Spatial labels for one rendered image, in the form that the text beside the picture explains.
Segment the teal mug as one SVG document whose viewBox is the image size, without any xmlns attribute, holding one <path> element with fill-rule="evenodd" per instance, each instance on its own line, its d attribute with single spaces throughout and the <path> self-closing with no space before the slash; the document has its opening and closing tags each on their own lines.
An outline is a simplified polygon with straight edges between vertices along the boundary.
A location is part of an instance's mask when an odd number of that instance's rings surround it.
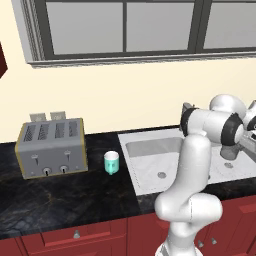
<svg viewBox="0 0 256 256">
<path fill-rule="evenodd" d="M 108 151 L 104 154 L 104 168 L 110 175 L 119 170 L 119 154 L 116 151 Z"/>
</svg>

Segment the white double-basin sink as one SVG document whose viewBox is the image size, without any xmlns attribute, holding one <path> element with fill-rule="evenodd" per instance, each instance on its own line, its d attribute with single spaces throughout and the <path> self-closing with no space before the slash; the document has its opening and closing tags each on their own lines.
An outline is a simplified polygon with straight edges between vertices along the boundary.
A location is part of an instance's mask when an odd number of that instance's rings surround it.
<svg viewBox="0 0 256 256">
<path fill-rule="evenodd" d="M 183 133 L 178 129 L 143 131 L 118 135 L 137 196 L 165 191 L 173 183 Z M 220 155 L 212 144 L 209 184 L 256 177 L 256 160 L 240 151 L 233 161 Z"/>
</svg>

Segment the grey four-slot toaster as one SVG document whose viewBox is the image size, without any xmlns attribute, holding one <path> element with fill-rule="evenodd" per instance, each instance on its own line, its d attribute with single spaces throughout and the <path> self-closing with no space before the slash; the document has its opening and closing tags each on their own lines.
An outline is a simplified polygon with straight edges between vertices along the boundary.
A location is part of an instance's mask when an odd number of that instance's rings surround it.
<svg viewBox="0 0 256 256">
<path fill-rule="evenodd" d="M 24 123 L 15 154 L 24 179 L 86 172 L 83 119 Z"/>
</svg>

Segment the brown-grey cup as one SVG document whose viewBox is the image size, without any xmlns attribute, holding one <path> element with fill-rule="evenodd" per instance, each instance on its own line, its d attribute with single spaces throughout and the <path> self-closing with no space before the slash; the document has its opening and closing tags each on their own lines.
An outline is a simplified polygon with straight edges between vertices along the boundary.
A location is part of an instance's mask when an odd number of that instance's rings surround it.
<svg viewBox="0 0 256 256">
<path fill-rule="evenodd" d="M 233 146 L 222 146 L 220 150 L 220 155 L 226 160 L 233 161 L 237 158 L 239 151 L 240 146 L 238 144 Z"/>
</svg>

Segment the grey window with dark frame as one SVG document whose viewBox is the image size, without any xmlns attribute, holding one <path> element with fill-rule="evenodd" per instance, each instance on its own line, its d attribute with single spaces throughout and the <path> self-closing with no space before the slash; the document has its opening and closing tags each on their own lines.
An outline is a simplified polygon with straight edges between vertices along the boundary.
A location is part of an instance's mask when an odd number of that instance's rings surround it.
<svg viewBox="0 0 256 256">
<path fill-rule="evenodd" d="M 256 57 L 256 0 L 11 0 L 34 68 Z"/>
</svg>

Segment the dark red wall cupboard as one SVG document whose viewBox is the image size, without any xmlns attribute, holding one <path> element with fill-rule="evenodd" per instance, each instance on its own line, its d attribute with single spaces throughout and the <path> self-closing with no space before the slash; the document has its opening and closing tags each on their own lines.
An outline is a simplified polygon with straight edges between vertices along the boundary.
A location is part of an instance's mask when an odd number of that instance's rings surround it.
<svg viewBox="0 0 256 256">
<path fill-rule="evenodd" d="M 8 70 L 7 63 L 6 63 L 4 52 L 0 42 L 0 79 L 7 70 Z"/>
</svg>

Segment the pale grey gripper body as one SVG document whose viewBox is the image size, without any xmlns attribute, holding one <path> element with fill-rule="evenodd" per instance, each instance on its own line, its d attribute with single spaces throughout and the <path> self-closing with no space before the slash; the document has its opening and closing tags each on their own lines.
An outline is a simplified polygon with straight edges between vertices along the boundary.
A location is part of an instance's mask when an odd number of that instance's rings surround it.
<svg viewBox="0 0 256 256">
<path fill-rule="evenodd" d="M 241 140 L 240 144 L 252 153 L 256 153 L 256 131 L 246 131 Z"/>
</svg>

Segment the grey wall socket plate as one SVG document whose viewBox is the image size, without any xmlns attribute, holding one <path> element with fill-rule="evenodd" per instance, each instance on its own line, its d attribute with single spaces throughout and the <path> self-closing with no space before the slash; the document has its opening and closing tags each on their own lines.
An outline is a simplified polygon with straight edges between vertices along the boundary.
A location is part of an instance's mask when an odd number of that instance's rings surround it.
<svg viewBox="0 0 256 256">
<path fill-rule="evenodd" d="M 52 120 L 65 120 L 66 119 L 66 113 L 64 111 L 51 112 L 50 116 L 51 116 Z"/>
<path fill-rule="evenodd" d="M 45 113 L 34 113 L 30 115 L 30 120 L 32 122 L 42 122 L 46 120 L 46 114 Z"/>
</svg>

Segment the red drawer front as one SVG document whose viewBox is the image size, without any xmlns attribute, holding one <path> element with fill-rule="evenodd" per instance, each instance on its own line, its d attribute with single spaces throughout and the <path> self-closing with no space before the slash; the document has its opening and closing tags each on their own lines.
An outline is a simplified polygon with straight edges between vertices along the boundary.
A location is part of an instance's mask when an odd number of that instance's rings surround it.
<svg viewBox="0 0 256 256">
<path fill-rule="evenodd" d="M 126 256 L 126 235 L 127 220 L 117 219 L 22 236 L 21 241 L 29 256 Z"/>
<path fill-rule="evenodd" d="M 0 240 L 0 256 L 22 256 L 14 238 Z"/>
</svg>

